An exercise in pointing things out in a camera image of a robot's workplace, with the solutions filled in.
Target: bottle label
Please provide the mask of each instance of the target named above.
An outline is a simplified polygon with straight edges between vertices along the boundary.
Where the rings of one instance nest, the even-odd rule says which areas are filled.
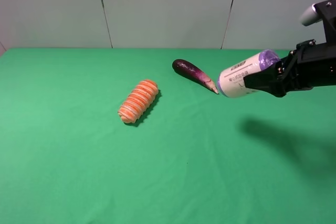
[[[218,78],[219,89],[230,98],[241,97],[246,94],[257,92],[255,89],[245,87],[244,77],[260,72],[260,53],[222,71]]]

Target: white bottle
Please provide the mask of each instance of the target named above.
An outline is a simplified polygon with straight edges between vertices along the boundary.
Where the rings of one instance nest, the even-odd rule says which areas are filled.
[[[264,50],[230,68],[223,70],[217,80],[218,90],[226,97],[236,98],[257,90],[245,87],[244,77],[265,70],[280,58],[272,50]]]

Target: green table surface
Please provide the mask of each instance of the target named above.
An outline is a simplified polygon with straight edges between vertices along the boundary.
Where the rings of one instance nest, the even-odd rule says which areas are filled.
[[[230,99],[172,69],[216,80],[258,51],[7,51],[0,223],[335,224],[334,87]],[[117,110],[146,78],[160,95],[125,125]]]

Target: eggplant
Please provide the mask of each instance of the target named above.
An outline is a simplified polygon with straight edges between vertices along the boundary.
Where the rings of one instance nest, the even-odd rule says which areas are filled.
[[[176,73],[182,75],[183,77],[197,82],[216,94],[219,94],[215,83],[210,79],[210,77],[189,61],[182,59],[174,60],[173,69]]]

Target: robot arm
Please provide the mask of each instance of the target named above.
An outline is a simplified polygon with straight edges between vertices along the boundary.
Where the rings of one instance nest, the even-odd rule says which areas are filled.
[[[307,40],[264,71],[244,77],[247,88],[284,97],[289,91],[336,85],[336,0],[313,4],[301,16],[305,26],[323,21],[326,43]]]

